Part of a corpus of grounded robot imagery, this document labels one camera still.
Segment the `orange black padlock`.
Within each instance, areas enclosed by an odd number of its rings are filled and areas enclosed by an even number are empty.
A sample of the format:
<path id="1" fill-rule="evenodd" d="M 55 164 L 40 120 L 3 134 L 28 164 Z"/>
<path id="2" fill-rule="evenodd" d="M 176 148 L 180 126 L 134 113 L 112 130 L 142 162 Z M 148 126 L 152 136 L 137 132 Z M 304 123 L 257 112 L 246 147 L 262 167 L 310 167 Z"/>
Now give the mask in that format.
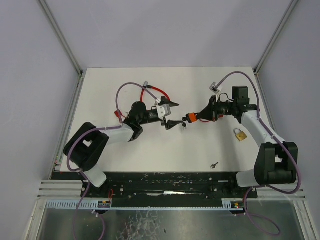
<path id="1" fill-rule="evenodd" d="M 193 112 L 193 113 L 187 113 L 187 114 L 182 118 L 182 120 L 183 120 L 184 122 L 188 122 L 189 124 L 198 121 L 197 115 L 196 115 L 194 112 Z"/>

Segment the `thick red cable lock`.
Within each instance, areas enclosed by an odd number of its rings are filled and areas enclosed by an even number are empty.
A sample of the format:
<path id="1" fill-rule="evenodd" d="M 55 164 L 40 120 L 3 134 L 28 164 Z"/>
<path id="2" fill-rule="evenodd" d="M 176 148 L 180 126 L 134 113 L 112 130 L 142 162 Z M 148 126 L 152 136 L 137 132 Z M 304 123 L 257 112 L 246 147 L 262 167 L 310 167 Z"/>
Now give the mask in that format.
<path id="1" fill-rule="evenodd" d="M 162 96 L 164 96 L 166 99 L 170 100 L 169 95 L 165 91 L 163 91 L 162 89 L 160 89 L 158 87 L 150 85 L 148 81 L 145 81 L 143 83 L 142 88 L 143 89 L 141 90 L 141 93 L 140 93 L 140 101 L 141 102 L 144 101 L 144 94 L 145 94 L 146 90 L 148 90 L 151 93 L 157 92 L 157 93 L 161 94 Z"/>

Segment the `brass padlock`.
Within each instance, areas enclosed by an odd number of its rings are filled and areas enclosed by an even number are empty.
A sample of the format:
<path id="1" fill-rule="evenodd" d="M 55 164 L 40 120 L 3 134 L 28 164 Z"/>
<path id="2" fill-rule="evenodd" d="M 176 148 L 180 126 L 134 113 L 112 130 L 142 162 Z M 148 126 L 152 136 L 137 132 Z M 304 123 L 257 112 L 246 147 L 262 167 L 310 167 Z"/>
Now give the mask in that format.
<path id="1" fill-rule="evenodd" d="M 242 131 L 240 128 L 235 128 L 233 130 L 233 133 L 239 142 L 242 142 L 248 138 L 248 136 L 245 134 L 245 132 Z"/>

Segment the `small red padlock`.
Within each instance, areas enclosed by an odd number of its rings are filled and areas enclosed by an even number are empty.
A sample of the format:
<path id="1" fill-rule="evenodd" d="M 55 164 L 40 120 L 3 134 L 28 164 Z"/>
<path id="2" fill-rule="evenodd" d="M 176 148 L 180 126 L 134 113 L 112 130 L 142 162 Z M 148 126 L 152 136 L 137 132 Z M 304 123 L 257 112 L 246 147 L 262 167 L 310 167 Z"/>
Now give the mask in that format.
<path id="1" fill-rule="evenodd" d="M 115 114 L 117 117 L 120 117 L 120 116 L 121 116 L 121 117 L 123 117 L 123 118 L 126 118 L 126 116 L 124 116 L 121 111 L 117 111 L 117 110 L 116 110 L 116 111 L 114 112 L 114 114 Z"/>

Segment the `red padlock with thin cable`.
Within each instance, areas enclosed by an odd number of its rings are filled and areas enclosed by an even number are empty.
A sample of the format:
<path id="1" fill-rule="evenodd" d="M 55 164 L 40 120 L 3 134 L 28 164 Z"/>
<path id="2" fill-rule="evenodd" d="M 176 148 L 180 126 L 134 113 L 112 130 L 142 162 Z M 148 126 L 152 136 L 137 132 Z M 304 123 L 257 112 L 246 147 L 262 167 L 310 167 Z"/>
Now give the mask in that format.
<path id="1" fill-rule="evenodd" d="M 216 120 L 215 119 L 213 119 L 213 120 L 200 119 L 200 122 L 202 122 L 202 123 L 214 123 L 214 122 L 216 122 Z"/>

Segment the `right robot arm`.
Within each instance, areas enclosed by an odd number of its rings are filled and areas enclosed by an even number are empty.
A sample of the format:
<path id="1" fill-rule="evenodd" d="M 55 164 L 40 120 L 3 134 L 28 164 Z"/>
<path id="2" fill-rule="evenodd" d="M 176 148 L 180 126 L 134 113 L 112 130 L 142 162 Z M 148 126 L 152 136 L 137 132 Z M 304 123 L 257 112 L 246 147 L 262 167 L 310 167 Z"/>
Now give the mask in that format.
<path id="1" fill-rule="evenodd" d="M 295 167 L 298 162 L 298 146 L 285 141 L 261 123 L 258 106 L 250 103 L 248 92 L 246 86 L 234 86 L 231 100 L 221 101 L 217 95 L 213 95 L 208 105 L 194 117 L 190 117 L 189 122 L 215 122 L 221 116 L 233 116 L 248 130 L 259 151 L 253 169 L 236 174 L 239 187 L 292 184 L 298 175 Z"/>

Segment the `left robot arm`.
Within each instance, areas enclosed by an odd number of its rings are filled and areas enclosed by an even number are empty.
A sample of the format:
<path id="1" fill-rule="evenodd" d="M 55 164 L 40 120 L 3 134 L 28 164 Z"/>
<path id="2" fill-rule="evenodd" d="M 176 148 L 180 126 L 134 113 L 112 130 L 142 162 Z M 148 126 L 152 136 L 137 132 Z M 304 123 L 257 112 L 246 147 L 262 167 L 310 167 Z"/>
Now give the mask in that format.
<path id="1" fill-rule="evenodd" d="M 106 174 L 98 166 L 98 161 L 107 145 L 132 142 L 142 133 L 142 125 L 160 122 L 166 130 L 181 124 L 184 120 L 166 120 L 171 114 L 171 107 L 178 107 L 178 103 L 162 96 L 154 109 L 148 110 L 142 101 L 132 104 L 131 110 L 118 126 L 96 127 L 91 122 L 84 123 L 63 149 L 67 157 L 67 166 L 74 163 L 85 179 L 96 188 L 100 188 L 107 180 Z"/>

